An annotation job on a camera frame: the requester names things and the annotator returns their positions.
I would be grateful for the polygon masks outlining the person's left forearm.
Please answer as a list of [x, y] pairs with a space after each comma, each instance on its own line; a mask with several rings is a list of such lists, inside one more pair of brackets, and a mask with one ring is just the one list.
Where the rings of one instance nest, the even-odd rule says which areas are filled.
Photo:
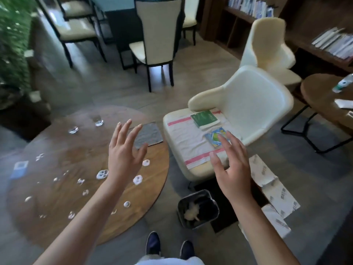
[[126, 185], [105, 181], [33, 265], [84, 265]]

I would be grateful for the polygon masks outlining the cream dining chair black frame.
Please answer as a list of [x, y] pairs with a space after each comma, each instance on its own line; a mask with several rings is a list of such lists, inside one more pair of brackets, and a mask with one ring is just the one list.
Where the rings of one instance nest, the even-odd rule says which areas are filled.
[[185, 19], [183, 22], [183, 38], [186, 38], [186, 30], [192, 30], [193, 45], [196, 45], [196, 26], [197, 26], [197, 10], [199, 0], [185, 0], [184, 2], [184, 13]]
[[49, 10], [43, 0], [35, 0], [39, 8], [42, 10], [45, 18], [49, 22], [51, 28], [53, 29], [56, 37], [60, 41], [65, 57], [68, 60], [70, 68], [73, 68], [73, 62], [71, 55], [67, 48], [67, 44], [79, 43], [84, 41], [91, 41], [98, 49], [100, 55], [102, 56], [104, 62], [107, 62], [103, 49], [101, 47], [99, 37], [95, 31], [93, 23], [87, 18], [82, 19], [70, 19], [64, 23], [56, 23], [54, 19], [49, 14]]
[[92, 17], [95, 16], [91, 5], [85, 1], [73, 0], [64, 3], [62, 3], [60, 0], [55, 1], [63, 14], [65, 21], [82, 18], [91, 20]]
[[130, 43], [129, 48], [135, 73], [137, 61], [147, 69], [150, 93], [151, 67], [168, 65], [170, 84], [174, 86], [173, 62], [184, 18], [182, 4], [183, 0], [134, 0], [136, 15], [142, 26], [143, 40]]

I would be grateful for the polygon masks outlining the grey cleaning cloth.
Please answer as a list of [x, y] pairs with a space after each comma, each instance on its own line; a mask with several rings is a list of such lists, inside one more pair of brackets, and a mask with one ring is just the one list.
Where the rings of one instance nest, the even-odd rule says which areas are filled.
[[139, 149], [144, 144], [147, 144], [149, 147], [161, 142], [163, 142], [163, 136], [157, 126], [157, 123], [153, 121], [142, 126], [142, 129], [138, 133], [133, 145], [136, 149]]

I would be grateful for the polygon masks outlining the row of leaning white books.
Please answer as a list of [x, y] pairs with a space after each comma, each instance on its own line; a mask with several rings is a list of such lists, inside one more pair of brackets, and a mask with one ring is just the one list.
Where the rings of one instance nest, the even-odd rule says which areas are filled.
[[345, 28], [328, 29], [316, 37], [311, 45], [343, 61], [353, 60], [353, 32], [346, 33]]

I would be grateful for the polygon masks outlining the green plant wall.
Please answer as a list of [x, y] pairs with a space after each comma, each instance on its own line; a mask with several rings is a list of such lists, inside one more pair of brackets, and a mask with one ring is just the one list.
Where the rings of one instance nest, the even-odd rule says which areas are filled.
[[0, 78], [5, 83], [31, 91], [28, 63], [34, 0], [0, 0]]

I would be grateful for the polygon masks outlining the scattered white foam blobs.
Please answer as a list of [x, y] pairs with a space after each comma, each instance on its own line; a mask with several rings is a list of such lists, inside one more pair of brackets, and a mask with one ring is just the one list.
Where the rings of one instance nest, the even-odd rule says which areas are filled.
[[[143, 161], [143, 166], [148, 166], [150, 164], [150, 160], [148, 160], [148, 159], [146, 159], [146, 160], [144, 160]], [[103, 179], [105, 179], [107, 176], [108, 176], [108, 174], [109, 174], [109, 171], [108, 171], [108, 169], [104, 169], [104, 170], [100, 170], [98, 173], [97, 173], [97, 175], [96, 175], [96, 179], [97, 180], [103, 180]], [[133, 183], [135, 184], [135, 185], [139, 185], [140, 183], [142, 183], [142, 181], [143, 181], [143, 177], [142, 177], [142, 175], [137, 175], [137, 176], [135, 176], [135, 178], [133, 179]], [[84, 179], [78, 179], [78, 185], [82, 185], [83, 183], [85, 182], [85, 180]], [[88, 194], [90, 194], [90, 190], [88, 190], [88, 189], [86, 189], [86, 190], [84, 190], [83, 192], [82, 192], [82, 196], [83, 197], [85, 197], [85, 196], [88, 196]], [[26, 197], [26, 199], [24, 200], [24, 202], [26, 203], [26, 202], [28, 202], [29, 200], [31, 200], [31, 199], [33, 199], [33, 196], [28, 196], [28, 197]], [[125, 208], [128, 208], [129, 206], [130, 206], [130, 201], [125, 201], [124, 202], [124, 204], [123, 204], [123, 206], [125, 207]], [[74, 213], [70, 213], [69, 214], [69, 219], [72, 219], [73, 217], [74, 217]]]

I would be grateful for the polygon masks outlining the blue and white card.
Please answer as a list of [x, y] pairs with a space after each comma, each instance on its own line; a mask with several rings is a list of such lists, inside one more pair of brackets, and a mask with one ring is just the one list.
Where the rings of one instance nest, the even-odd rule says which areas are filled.
[[26, 174], [29, 161], [16, 162], [10, 176], [10, 180], [20, 179]]

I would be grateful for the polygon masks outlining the row of upright books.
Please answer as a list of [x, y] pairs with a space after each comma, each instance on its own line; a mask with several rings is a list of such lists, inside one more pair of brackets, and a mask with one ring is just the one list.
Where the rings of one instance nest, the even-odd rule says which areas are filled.
[[270, 0], [228, 0], [227, 5], [256, 19], [274, 17], [278, 8]]

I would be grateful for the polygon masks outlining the crumpled tissue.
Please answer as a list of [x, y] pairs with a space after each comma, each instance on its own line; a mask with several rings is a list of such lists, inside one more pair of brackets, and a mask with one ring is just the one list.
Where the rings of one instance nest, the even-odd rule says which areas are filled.
[[189, 203], [189, 208], [184, 213], [184, 219], [187, 221], [206, 221], [207, 212], [206, 212], [206, 202]]

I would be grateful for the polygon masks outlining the person's dark shoe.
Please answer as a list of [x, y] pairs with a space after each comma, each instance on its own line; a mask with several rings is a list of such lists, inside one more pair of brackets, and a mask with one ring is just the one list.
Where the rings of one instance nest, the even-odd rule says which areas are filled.
[[146, 242], [146, 255], [156, 255], [161, 257], [161, 241], [156, 231], [152, 231]]
[[179, 258], [182, 260], [188, 260], [193, 257], [196, 257], [193, 243], [190, 240], [183, 241], [181, 249], [180, 249], [180, 257]]

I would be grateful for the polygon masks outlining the person's white trousers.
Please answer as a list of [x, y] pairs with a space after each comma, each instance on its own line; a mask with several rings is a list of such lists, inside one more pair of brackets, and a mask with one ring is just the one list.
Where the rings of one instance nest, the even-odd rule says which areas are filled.
[[135, 265], [205, 265], [198, 257], [191, 257], [187, 260], [180, 258], [164, 258], [157, 254], [143, 256]]

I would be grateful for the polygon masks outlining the person's right hand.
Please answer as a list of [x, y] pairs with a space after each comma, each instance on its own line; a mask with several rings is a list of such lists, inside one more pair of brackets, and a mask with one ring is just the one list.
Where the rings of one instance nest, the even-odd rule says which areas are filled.
[[219, 137], [223, 149], [225, 150], [229, 168], [224, 169], [224, 174], [216, 177], [218, 185], [230, 203], [239, 205], [252, 198], [251, 194], [251, 171], [249, 157], [245, 147], [245, 155], [237, 156], [232, 149], [231, 142], [224, 137]]

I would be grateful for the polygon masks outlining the person's right dark shoe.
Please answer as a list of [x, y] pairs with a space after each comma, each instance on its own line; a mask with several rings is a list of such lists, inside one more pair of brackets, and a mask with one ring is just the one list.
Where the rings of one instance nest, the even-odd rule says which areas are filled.
[[183, 241], [181, 249], [180, 249], [180, 257], [179, 258], [182, 260], [188, 260], [193, 257], [196, 257], [193, 243], [190, 240]]

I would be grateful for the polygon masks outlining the white paper slip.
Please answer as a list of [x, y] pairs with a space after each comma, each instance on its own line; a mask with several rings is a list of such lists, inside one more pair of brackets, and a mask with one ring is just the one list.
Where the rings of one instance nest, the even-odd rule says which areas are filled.
[[334, 102], [341, 109], [353, 110], [353, 100], [335, 99]]

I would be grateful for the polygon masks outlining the person's right forearm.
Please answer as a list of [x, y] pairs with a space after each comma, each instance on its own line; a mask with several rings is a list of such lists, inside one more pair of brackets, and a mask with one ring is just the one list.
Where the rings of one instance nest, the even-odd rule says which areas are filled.
[[258, 265], [300, 265], [252, 197], [229, 201]]

